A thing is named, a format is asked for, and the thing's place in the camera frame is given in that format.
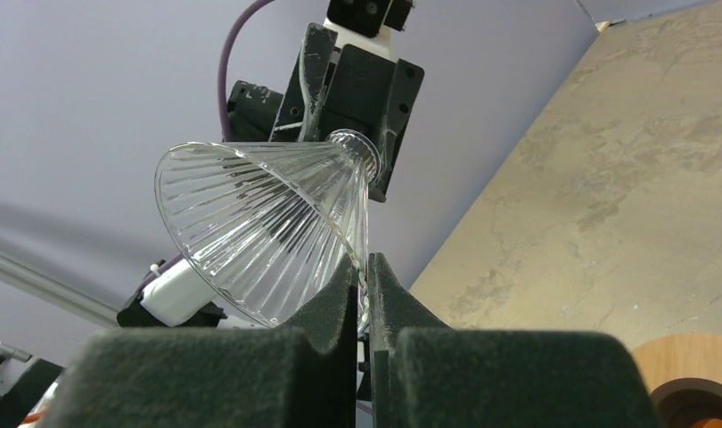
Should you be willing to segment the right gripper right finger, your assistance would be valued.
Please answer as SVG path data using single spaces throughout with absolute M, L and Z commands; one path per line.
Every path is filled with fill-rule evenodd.
M 369 258 L 377 427 L 658 427 L 626 348 L 604 333 L 447 326 Z

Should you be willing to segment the light wooden ring coaster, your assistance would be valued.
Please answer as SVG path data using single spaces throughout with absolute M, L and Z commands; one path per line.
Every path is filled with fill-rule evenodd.
M 668 335 L 632 355 L 665 427 L 722 427 L 722 334 Z

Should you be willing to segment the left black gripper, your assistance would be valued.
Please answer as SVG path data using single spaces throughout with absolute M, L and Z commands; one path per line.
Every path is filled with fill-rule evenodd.
M 283 93 L 237 81 L 226 96 L 226 141 L 322 141 L 332 131 L 356 130 L 377 145 L 381 170 L 369 197 L 385 203 L 425 73 L 403 59 L 338 48 L 336 39 L 335 31 L 308 24 Z

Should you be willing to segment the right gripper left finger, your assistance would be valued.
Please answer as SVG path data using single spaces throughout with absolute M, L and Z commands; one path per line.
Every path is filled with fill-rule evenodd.
M 93 337 L 44 427 L 352 427 L 358 271 L 272 329 L 131 328 Z

